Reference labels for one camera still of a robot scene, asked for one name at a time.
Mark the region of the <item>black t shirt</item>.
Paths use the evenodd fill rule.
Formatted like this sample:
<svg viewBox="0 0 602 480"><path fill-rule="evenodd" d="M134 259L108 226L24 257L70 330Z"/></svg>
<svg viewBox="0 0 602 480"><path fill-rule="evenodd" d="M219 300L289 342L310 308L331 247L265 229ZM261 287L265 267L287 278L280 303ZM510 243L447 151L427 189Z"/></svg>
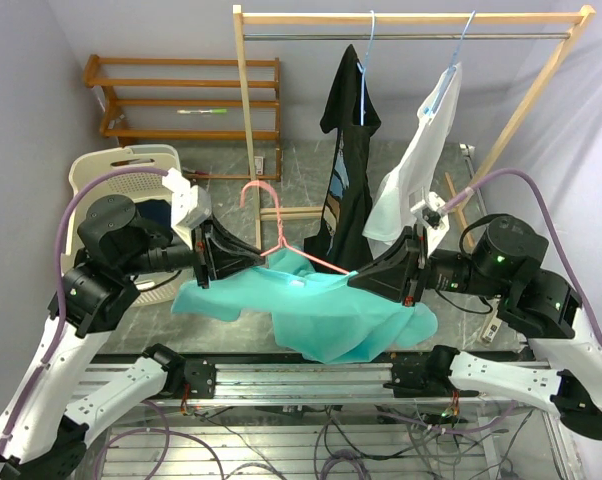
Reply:
<svg viewBox="0 0 602 480"><path fill-rule="evenodd" d="M350 45L320 120L322 132L335 132L336 140L319 230L303 243L306 253L347 271L372 261L363 230L372 209L367 176L370 141L380 126L363 81L363 65Z"/></svg>

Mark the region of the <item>pink wire hanger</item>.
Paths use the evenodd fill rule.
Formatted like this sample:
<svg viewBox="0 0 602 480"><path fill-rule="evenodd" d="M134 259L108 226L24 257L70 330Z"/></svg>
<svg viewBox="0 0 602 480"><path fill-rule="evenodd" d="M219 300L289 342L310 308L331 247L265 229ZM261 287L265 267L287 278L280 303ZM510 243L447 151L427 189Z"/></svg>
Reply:
<svg viewBox="0 0 602 480"><path fill-rule="evenodd" d="M284 233L284 224L283 224L283 211L282 211L282 207L280 206L280 201L279 201L279 196L276 192L276 190L267 182L262 181L262 180L251 180L249 181L241 190L241 196L240 196L240 206L244 207L245 205L245 196L247 191L250 188L260 188L262 190L265 190L272 198L273 202L274 202L274 211L275 211L275 218L276 218L276 223L277 223L277 245L275 247L270 248L269 250L265 250L261 253L262 257L267 257L270 254L273 254L283 248L288 249L292 252L294 252L295 254L298 254L302 257L307 258L308 260L315 262L319 265L322 265L323 267L330 269L334 272L337 272L339 274L343 274L343 275L348 275L349 272L341 267L335 266L329 262L326 262L322 259L319 259L313 255L310 255L302 250L299 250L298 248L292 246L289 244L289 242L287 241L287 238L285 237L285 233Z"/></svg>

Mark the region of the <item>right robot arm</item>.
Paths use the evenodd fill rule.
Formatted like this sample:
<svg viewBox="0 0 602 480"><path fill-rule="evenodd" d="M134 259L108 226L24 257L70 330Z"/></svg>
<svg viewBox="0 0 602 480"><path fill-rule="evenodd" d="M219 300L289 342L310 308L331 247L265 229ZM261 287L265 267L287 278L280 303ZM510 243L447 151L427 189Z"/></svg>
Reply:
<svg viewBox="0 0 602 480"><path fill-rule="evenodd" d="M428 355L419 388L485 392L534 406L572 432L602 441L602 346L589 323L584 296L561 275L542 268L549 242L511 215L488 215L472 252L436 249L412 228L380 258L349 279L351 287L405 306L424 291L495 300L496 317L524 336L547 368L491 361L437 345Z"/></svg>

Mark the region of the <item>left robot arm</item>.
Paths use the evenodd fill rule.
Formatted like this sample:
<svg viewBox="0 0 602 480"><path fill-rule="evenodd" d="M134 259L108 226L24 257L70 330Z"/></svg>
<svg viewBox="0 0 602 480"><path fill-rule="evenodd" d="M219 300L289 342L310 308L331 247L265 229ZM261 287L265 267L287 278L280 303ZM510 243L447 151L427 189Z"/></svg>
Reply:
<svg viewBox="0 0 602 480"><path fill-rule="evenodd" d="M83 246L49 304L38 353L0 416L0 478L66 479L94 440L137 404L184 391L185 359L155 344L105 386L71 399L80 375L139 297L135 276L192 269L196 285L208 287L265 261L213 216L193 231L201 239L196 247L141 216L124 195L89 207L78 226Z"/></svg>

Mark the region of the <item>teal t shirt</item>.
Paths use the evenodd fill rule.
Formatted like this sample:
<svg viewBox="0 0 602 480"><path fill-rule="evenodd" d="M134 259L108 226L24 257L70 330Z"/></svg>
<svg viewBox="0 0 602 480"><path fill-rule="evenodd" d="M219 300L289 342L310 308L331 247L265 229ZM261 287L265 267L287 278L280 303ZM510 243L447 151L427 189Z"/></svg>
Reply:
<svg viewBox="0 0 602 480"><path fill-rule="evenodd" d="M319 273L308 259L279 250L266 267L242 270L207 288L184 283L172 312L224 322L244 311L269 313L278 346L324 364L369 362L392 346L415 346L437 332L437 318L426 305L403 306L350 287L349 279Z"/></svg>

